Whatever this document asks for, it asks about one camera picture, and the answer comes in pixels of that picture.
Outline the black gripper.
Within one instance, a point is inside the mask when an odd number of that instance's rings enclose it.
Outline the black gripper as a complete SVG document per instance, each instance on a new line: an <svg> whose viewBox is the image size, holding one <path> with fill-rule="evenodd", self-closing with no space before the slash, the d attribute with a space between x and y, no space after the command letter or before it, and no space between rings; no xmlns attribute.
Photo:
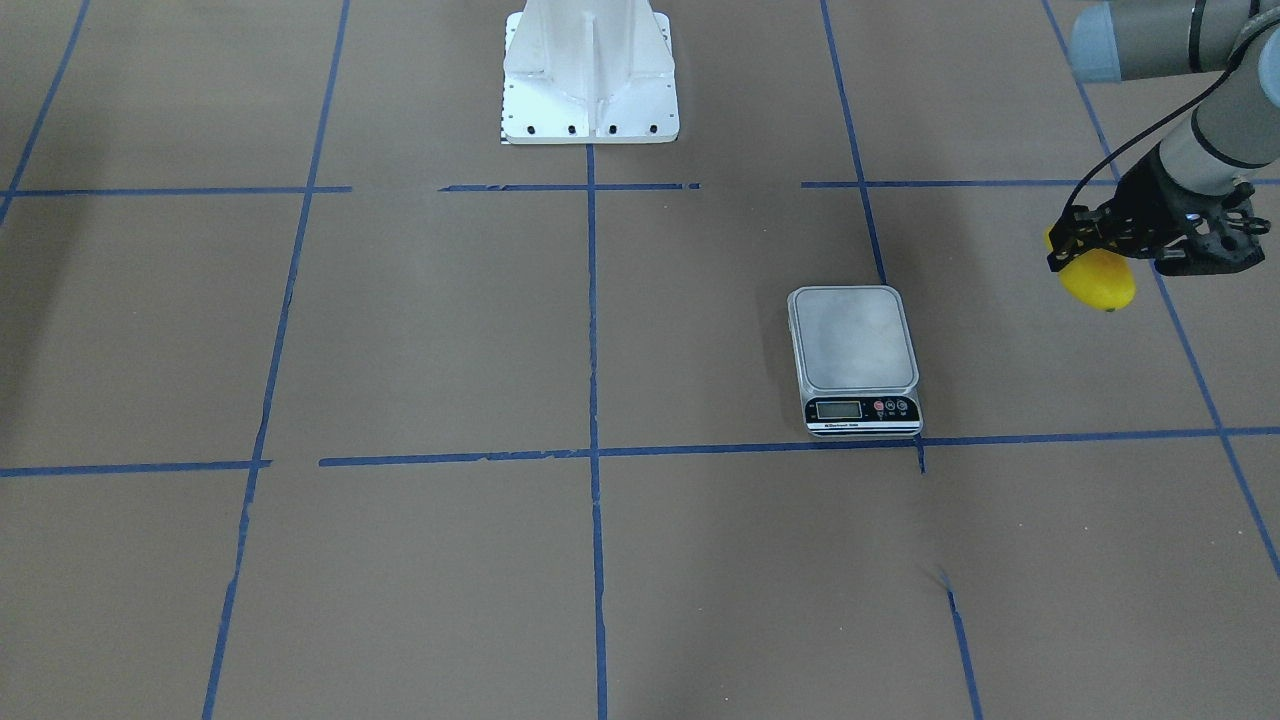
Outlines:
<svg viewBox="0 0 1280 720"><path fill-rule="evenodd" d="M1179 178L1152 149L1120 179L1110 205L1061 211L1047 233L1048 269L1119 273L1133 258L1155 261L1162 275L1244 272L1265 260L1265 219L1254 214L1253 195L1242 168L1212 158L1207 176Z"/></svg>

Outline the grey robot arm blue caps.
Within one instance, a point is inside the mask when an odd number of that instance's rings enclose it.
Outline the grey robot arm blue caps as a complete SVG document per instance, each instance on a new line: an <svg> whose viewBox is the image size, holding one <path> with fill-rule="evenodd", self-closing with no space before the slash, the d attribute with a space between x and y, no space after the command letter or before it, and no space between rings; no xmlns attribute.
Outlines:
<svg viewBox="0 0 1280 720"><path fill-rule="evenodd" d="M1097 208L1069 199L1050 228L1048 266L1091 251L1151 260L1162 275L1217 275L1265 259L1270 222L1254 214L1253 177L1277 160L1275 1L1102 1L1068 42L1082 83L1201 73L1213 82L1156 122L1166 136Z"/></svg>

